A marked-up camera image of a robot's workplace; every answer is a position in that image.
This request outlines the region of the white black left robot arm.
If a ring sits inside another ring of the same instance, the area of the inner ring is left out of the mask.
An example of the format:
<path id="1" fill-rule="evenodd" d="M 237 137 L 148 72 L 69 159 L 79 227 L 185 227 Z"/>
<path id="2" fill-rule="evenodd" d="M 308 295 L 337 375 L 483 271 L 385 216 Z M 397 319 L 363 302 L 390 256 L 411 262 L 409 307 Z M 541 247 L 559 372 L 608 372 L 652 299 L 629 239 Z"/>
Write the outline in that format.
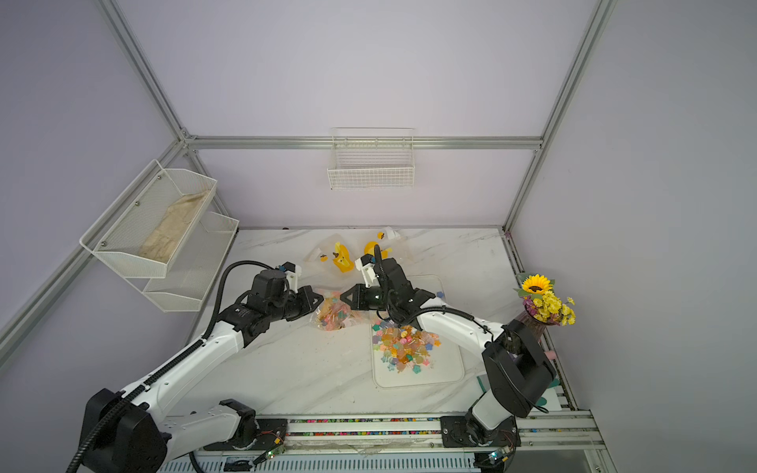
<path id="1" fill-rule="evenodd" d="M 171 420 L 173 408 L 218 366 L 250 346 L 277 321 L 314 313 L 324 297 L 298 286 L 298 269 L 256 262 L 260 272 L 232 305 L 214 305 L 205 331 L 162 366 L 124 389 L 102 389 L 88 401 L 79 447 L 67 469 L 156 472 L 166 463 L 222 443 L 246 451 L 277 447 L 283 430 L 265 431 L 254 408 L 227 398 Z"/>

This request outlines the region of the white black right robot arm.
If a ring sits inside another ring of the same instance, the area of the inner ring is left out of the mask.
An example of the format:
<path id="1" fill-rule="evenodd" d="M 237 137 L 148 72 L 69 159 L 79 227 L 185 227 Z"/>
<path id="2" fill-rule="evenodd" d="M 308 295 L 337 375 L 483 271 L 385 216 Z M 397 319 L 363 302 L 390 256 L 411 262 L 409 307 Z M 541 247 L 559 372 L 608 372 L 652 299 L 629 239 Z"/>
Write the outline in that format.
<path id="1" fill-rule="evenodd" d="M 373 311 L 397 328 L 438 335 L 479 355 L 489 388 L 463 415 L 440 419 L 445 447 L 520 446 L 518 419 L 532 411 L 547 413 L 537 402 L 557 378 L 539 343 L 539 335 L 520 318 L 502 325 L 447 305 L 436 294 L 416 288 L 393 258 L 378 246 L 354 262 L 364 282 L 340 296 L 350 309 Z"/>

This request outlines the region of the clear ziploc bag of candies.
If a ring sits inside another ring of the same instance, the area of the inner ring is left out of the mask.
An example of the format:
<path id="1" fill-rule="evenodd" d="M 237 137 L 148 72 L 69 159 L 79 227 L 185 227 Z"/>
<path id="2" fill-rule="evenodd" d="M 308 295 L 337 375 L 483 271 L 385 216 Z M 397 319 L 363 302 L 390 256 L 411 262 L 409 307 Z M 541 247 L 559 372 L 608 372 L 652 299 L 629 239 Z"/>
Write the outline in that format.
<path id="1" fill-rule="evenodd" d="M 372 235 L 364 246 L 364 254 L 374 256 L 376 246 L 380 248 L 380 255 L 384 259 L 394 258 L 398 263 L 413 260 L 408 238 L 395 228 L 384 227 Z"/>

